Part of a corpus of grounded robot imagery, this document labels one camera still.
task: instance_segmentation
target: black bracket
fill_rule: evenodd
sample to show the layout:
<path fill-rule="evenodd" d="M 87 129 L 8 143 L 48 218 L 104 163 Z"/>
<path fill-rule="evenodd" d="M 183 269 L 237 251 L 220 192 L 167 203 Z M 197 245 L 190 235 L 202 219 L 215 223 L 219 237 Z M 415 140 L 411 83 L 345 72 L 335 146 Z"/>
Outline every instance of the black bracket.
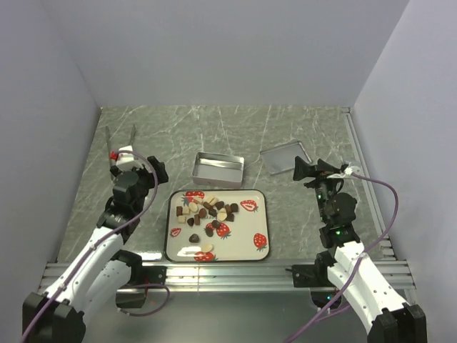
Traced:
<path fill-rule="evenodd" d="M 166 267 L 164 266 L 150 266 L 142 267 L 141 276 L 135 282 L 129 284 L 129 288 L 133 289 L 132 292 L 116 293 L 116 306 L 120 309 L 140 309 L 146 302 L 148 295 L 147 289 L 135 289 L 136 284 L 165 284 Z"/>
<path fill-rule="evenodd" d="M 328 280 L 318 277 L 314 265 L 294 264 L 286 270 L 292 273 L 293 288 L 333 287 Z"/>
<path fill-rule="evenodd" d="M 427 320 L 419 305 L 403 304 L 403 309 L 383 309 L 373 321 L 368 343 L 426 343 Z"/>

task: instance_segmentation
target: white tray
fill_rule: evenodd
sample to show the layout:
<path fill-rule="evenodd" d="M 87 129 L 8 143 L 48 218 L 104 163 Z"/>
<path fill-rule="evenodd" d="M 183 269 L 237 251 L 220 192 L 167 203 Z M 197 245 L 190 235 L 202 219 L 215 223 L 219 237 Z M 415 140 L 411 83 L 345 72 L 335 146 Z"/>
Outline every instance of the white tray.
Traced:
<path fill-rule="evenodd" d="M 214 195 L 226 204 L 237 203 L 238 213 L 234 214 L 234 222 L 223 222 L 229 227 L 230 234 L 223 238 L 215 230 L 214 235 L 208 237 L 205 233 L 205 227 L 215 219 L 209 215 L 201 219 L 200 225 L 194 225 L 193 227 L 190 227 L 187 223 L 178 223 L 176 207 L 184 206 L 184 204 L 188 204 L 193 199 L 192 197 L 186 197 L 187 192 L 204 192 L 204 199 Z M 246 200 L 253 202 L 246 204 L 244 202 Z M 186 219 L 193 216 L 194 213 L 191 212 L 191 215 L 188 215 Z M 166 227 L 165 255 L 168 260 L 173 262 L 259 261 L 265 259 L 270 251 L 265 196 L 255 189 L 177 191 L 171 195 L 169 200 Z M 199 243 L 189 242 L 189 237 L 192 234 L 198 234 L 200 237 Z M 264 238 L 266 244 L 264 242 L 259 244 L 256 239 L 256 246 L 254 243 L 255 236 L 256 238 L 260 237 L 261 240 Z M 202 258 L 201 247 L 205 244 L 212 244 L 213 250 Z"/>

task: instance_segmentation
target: strawberry print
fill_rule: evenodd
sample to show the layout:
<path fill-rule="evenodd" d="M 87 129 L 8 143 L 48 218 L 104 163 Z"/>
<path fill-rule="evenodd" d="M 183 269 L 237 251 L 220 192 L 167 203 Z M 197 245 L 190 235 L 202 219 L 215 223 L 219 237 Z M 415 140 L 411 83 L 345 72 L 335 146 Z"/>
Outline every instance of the strawberry print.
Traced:
<path fill-rule="evenodd" d="M 263 234 L 255 234 L 254 235 L 254 245 L 257 247 L 257 251 L 261 252 L 266 248 L 266 237 Z"/>
<path fill-rule="evenodd" d="M 226 224 L 221 223 L 221 226 L 216 229 L 216 233 L 221 239 L 225 239 L 227 237 L 230 237 L 231 231 Z"/>
<path fill-rule="evenodd" d="M 170 236 L 176 237 L 181 233 L 181 227 L 175 227 L 174 229 L 171 229 L 170 231 Z"/>
<path fill-rule="evenodd" d="M 197 252 L 194 259 L 198 262 L 216 261 L 217 258 L 211 252 Z"/>
<path fill-rule="evenodd" d="M 243 200 L 240 205 L 248 212 L 255 212 L 258 209 L 257 203 L 254 200 Z"/>
<path fill-rule="evenodd" d="M 195 197 L 204 199 L 205 194 L 202 191 L 187 191 L 183 194 L 184 205 L 189 205 L 191 202 L 195 202 Z"/>

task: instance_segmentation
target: tray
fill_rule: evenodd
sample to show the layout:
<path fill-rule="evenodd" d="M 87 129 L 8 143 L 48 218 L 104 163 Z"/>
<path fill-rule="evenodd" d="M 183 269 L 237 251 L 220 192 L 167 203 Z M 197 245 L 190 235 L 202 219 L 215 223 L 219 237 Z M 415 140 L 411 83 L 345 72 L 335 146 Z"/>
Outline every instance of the tray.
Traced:
<path fill-rule="evenodd" d="M 201 219 L 200 225 L 190 227 L 187 223 L 178 223 L 176 206 L 185 206 L 192 202 L 197 192 L 198 196 L 204 199 L 214 195 L 226 204 L 238 204 L 238 213 L 234 214 L 234 222 L 223 222 L 230 233 L 226 230 L 214 230 L 214 235 L 208 237 L 205 233 L 206 225 L 214 220 L 209 215 Z M 198 234 L 200 238 L 198 244 L 189 242 L 192 234 Z M 211 253 L 203 254 L 201 252 L 201 247 L 205 244 L 213 245 Z M 169 199 L 164 250 L 166 258 L 172 262 L 259 261 L 265 259 L 270 251 L 265 196 L 255 189 L 211 190 L 204 191 L 204 194 L 201 190 L 183 190 L 173 193 Z"/>
<path fill-rule="evenodd" d="M 241 188 L 243 169 L 243 157 L 198 152 L 192 180 L 195 184 L 237 189 Z"/>
<path fill-rule="evenodd" d="M 296 156 L 300 156 L 306 163 L 312 162 L 301 141 L 293 141 L 260 151 L 260 155 L 270 175 L 280 174 L 295 168 Z"/>

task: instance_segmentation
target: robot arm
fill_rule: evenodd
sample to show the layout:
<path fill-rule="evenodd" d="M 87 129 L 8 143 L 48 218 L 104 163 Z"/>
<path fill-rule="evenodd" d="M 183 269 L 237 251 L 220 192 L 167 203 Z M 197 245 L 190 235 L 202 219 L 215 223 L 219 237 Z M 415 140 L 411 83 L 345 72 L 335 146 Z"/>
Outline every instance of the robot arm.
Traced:
<path fill-rule="evenodd" d="M 133 149 L 127 146 L 122 151 Z M 116 160 L 110 170 L 115 176 L 113 196 L 107 201 L 91 238 L 69 268 L 43 294 L 31 293 L 26 298 L 23 331 L 45 304 L 60 292 L 23 342 L 80 343 L 86 325 L 107 299 L 126 284 L 143 283 L 141 257 L 121 248 L 138 226 L 139 219 L 134 218 L 143 210 L 145 198 L 155 182 L 132 154 L 113 153 L 112 158 Z M 159 184 L 167 182 L 169 178 L 164 163 L 153 156 L 148 162 L 156 171 Z M 120 231 L 112 234 L 117 228 Z M 109 237 L 95 247 L 95 243 L 107 235 Z M 71 281 L 63 287 L 64 280 L 75 270 Z"/>
<path fill-rule="evenodd" d="M 337 169 L 320 159 L 317 165 L 310 166 L 296 157 L 293 180 L 314 178 L 305 187 L 315 189 L 321 221 L 326 224 L 320 235 L 327 251 L 317 255 L 317 279 L 338 289 L 344 289 L 349 282 L 343 295 L 362 321 L 368 343 L 426 343 L 426 316 L 422 309 L 408 304 L 384 279 L 353 229 L 357 201 L 340 191 L 343 180 L 354 171 L 360 173 L 360 167 L 344 164 Z"/>

